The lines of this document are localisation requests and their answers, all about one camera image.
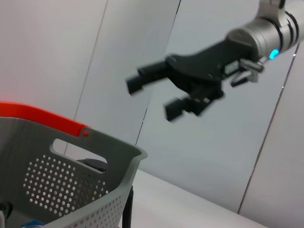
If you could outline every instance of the white wall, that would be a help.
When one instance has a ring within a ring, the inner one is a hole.
[[[0,1],[0,100],[74,118],[105,4]]]
[[[179,0],[109,0],[76,120],[136,143],[151,91],[131,97],[126,78],[163,58]],[[95,157],[72,145],[66,156]]]
[[[303,61],[301,44],[240,212],[270,228],[304,224]]]
[[[251,20],[258,0],[186,0],[180,4],[167,53],[207,47]],[[138,146],[149,157],[140,169],[234,212],[238,210],[294,48],[267,63],[258,84],[231,88],[202,117],[169,123],[163,103],[184,95],[169,81],[153,88]]]

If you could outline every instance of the blue led light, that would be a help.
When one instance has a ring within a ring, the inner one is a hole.
[[[270,59],[275,59],[275,58],[278,56],[279,53],[280,53],[280,51],[279,51],[278,49],[275,49],[275,50],[273,50],[273,51],[270,53],[269,58],[270,58]]]

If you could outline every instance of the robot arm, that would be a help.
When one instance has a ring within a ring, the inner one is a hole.
[[[165,106],[167,120],[175,119],[183,111],[199,115],[224,95],[223,80],[232,76],[233,87],[258,82],[266,61],[303,39],[304,1],[285,9],[285,0],[260,0],[256,18],[230,31],[223,41],[192,56],[169,55],[162,62],[139,68],[139,75],[127,81],[129,93],[169,78],[188,96]]]

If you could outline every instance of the white table surface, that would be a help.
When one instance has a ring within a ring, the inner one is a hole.
[[[133,188],[132,228],[265,228],[140,170]]]

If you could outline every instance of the gray plastic basket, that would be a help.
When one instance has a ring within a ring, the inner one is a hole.
[[[61,139],[107,160],[101,173],[56,153]],[[20,118],[0,117],[0,201],[14,206],[8,227],[117,228],[145,151],[84,127],[78,137]]]

